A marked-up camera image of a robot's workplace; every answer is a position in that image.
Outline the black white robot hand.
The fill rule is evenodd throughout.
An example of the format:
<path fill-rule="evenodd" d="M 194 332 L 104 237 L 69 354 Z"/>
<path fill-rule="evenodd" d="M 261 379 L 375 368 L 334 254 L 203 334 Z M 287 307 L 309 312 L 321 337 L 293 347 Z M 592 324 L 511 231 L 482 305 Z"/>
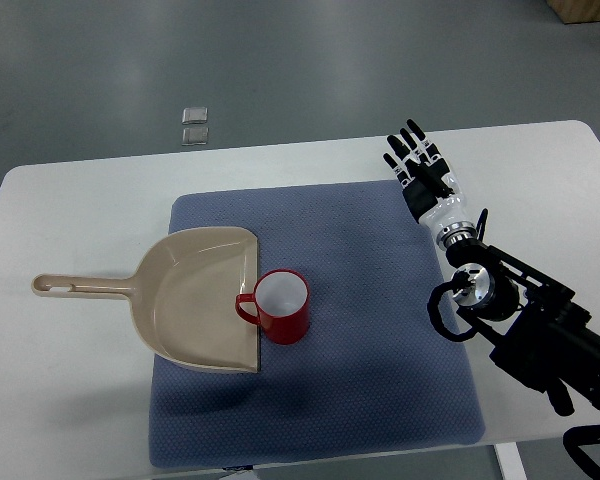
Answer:
<path fill-rule="evenodd" d="M 397 135 L 386 137 L 391 151 L 383 155 L 396 176 L 404 201 L 416 223 L 429 229 L 443 251 L 478 237 L 466 212 L 466 198 L 457 176 L 437 145 L 412 119 Z"/>

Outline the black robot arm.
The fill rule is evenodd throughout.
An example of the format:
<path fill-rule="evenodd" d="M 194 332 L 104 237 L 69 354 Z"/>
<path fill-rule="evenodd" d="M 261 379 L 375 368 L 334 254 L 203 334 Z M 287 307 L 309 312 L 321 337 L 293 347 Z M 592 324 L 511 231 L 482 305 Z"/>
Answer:
<path fill-rule="evenodd" d="M 455 272 L 427 303 L 434 330 L 461 343 L 477 335 L 493 347 L 491 361 L 524 386 L 544 393 L 554 411 L 574 413 L 575 390 L 600 411 L 600 335 L 573 290 L 483 241 L 488 214 L 478 221 L 448 220 L 434 228 L 436 244 Z M 600 424 L 563 435 L 572 461 L 591 479 L 600 466 L 585 449 L 600 445 Z"/>

